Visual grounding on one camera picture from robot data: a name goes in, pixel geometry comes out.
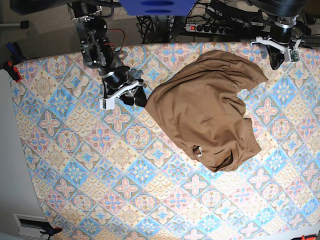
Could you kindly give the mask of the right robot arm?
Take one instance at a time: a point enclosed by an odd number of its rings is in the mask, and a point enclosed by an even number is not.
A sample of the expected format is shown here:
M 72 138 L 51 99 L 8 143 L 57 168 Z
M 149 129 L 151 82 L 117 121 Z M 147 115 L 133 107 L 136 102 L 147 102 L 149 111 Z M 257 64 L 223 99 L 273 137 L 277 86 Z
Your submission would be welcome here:
M 105 21 L 107 17 L 99 13 L 102 7 L 109 7 L 113 11 L 118 3 L 80 0 L 67 5 L 70 17 L 76 20 L 83 64 L 98 70 L 102 79 L 102 96 L 98 98 L 99 108 L 113 110 L 116 99 L 120 99 L 128 106 L 145 107 L 146 85 L 142 79 L 132 76 L 129 66 L 115 59 L 116 53 L 120 50 L 116 50 L 116 46 L 107 37 L 110 30 Z

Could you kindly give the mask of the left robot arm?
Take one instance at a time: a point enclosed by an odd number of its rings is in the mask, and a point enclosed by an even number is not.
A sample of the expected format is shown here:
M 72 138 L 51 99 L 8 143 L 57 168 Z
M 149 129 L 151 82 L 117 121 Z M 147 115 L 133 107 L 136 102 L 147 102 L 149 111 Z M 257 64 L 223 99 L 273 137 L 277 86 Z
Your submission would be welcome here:
M 259 9 L 257 19 L 270 26 L 267 37 L 257 36 L 251 45 L 265 45 L 270 66 L 277 70 L 282 63 L 298 62 L 300 36 L 293 36 L 297 18 L 305 5 L 304 0 L 248 0 L 247 4 Z

